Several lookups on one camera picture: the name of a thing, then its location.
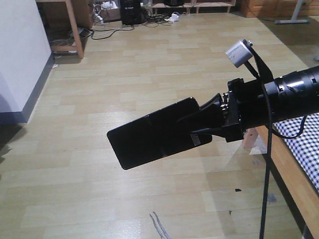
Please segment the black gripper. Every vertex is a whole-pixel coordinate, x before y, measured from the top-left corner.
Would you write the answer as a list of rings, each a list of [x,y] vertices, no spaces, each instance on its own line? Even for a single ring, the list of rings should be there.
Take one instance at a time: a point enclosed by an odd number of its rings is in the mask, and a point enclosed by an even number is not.
[[[227,86],[228,113],[222,127],[224,116],[219,93],[177,122],[192,124],[189,125],[191,133],[225,137],[227,142],[241,140],[245,130],[268,123],[267,103],[258,80],[244,82],[237,78],[229,81]]]

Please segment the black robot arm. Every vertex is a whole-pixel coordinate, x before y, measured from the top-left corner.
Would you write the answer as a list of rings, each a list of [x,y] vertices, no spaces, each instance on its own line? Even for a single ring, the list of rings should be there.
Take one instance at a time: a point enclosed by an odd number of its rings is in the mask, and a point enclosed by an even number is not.
[[[262,84],[259,80],[229,81],[225,97],[215,95],[177,123],[191,134],[241,140],[244,131],[319,111],[319,68],[294,71]]]

